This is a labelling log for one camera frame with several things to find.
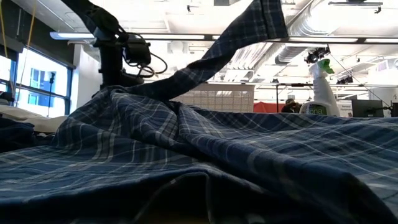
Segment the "red partition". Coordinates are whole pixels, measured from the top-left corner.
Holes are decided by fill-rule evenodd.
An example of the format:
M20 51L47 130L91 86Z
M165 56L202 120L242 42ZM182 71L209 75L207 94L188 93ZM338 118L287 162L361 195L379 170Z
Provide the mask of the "red partition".
M285 106L284 103L279 103L279 112L282 111L282 108ZM253 112L255 113L278 113L276 110L277 105L276 103L255 103Z

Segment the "plaid shirt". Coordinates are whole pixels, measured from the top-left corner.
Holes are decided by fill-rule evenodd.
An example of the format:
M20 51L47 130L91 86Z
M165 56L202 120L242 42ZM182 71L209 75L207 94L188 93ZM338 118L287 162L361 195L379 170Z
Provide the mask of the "plaid shirt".
M201 60L104 89L50 146L0 154L1 223L131 223L156 202L206 210L211 223L398 223L398 119L169 102L237 49L286 36L280 1L254 0Z

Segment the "person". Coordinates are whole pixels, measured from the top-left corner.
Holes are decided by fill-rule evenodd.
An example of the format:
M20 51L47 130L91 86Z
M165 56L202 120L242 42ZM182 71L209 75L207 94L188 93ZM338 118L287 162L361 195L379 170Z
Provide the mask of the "person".
M296 103L294 99L287 99L285 103L286 105L282 108L282 113L298 113L298 103Z

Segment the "white spray bottle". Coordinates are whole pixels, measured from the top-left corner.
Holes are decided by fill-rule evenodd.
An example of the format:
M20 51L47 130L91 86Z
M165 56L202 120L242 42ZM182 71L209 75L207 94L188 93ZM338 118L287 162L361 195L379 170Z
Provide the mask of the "white spray bottle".
M335 96L326 80L328 74L334 73L329 64L330 59L324 58L311 65L309 72L313 76L314 97L312 102L302 105L300 113L340 116Z

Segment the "yellow cable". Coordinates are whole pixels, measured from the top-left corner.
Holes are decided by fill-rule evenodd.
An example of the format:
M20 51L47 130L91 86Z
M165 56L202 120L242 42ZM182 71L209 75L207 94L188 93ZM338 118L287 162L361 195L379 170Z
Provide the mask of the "yellow cable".
M27 45L26 45L26 56L25 56L25 60L24 60L24 68L22 69L21 82L19 83L19 94L18 94L18 97L17 97L17 101L15 103L15 106L18 106L19 96L21 95L22 78L24 77L25 66L26 66L26 58L27 58L27 54L28 54L28 51L29 51L29 47L30 47L30 41L32 39L33 25L35 23L36 7L37 7L37 0L35 0L34 5L33 5L32 20L30 22L29 36L28 36Z
M4 28L4 19L2 18L2 2L0 2L0 20L1 20L1 32L2 32L2 41L4 42L4 51L6 53L6 58L8 58L8 51L7 51L7 43L6 43L6 32Z

